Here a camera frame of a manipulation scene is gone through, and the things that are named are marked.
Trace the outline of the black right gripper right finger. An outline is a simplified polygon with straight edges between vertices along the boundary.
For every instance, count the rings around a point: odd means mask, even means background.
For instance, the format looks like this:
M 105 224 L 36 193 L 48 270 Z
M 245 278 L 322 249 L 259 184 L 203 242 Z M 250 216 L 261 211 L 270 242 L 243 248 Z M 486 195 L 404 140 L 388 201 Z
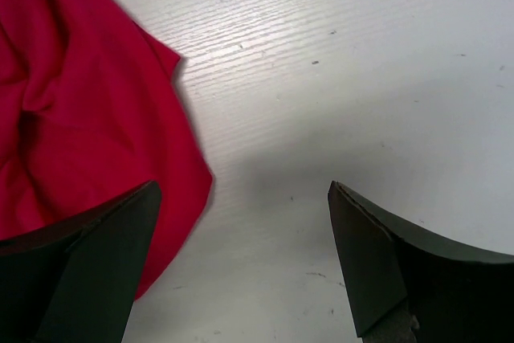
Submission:
M 364 342 L 510 342 L 513 258 L 407 221 L 339 182 L 332 232 Z

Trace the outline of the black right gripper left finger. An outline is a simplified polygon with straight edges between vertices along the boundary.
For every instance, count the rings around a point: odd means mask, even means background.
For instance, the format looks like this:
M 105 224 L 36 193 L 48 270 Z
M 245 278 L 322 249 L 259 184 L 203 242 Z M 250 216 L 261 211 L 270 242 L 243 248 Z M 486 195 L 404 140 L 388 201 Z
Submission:
M 3 342 L 120 342 L 161 203 L 146 182 L 1 242 Z

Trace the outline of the red t shirt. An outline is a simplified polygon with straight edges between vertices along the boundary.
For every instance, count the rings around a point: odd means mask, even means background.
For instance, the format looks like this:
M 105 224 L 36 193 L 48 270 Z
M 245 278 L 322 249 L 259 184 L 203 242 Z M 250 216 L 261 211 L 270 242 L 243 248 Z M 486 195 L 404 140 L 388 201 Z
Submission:
M 149 180 L 161 208 L 144 295 L 204 211 L 213 177 L 171 79 L 179 55 L 114 0 L 1 0 L 1 236 Z

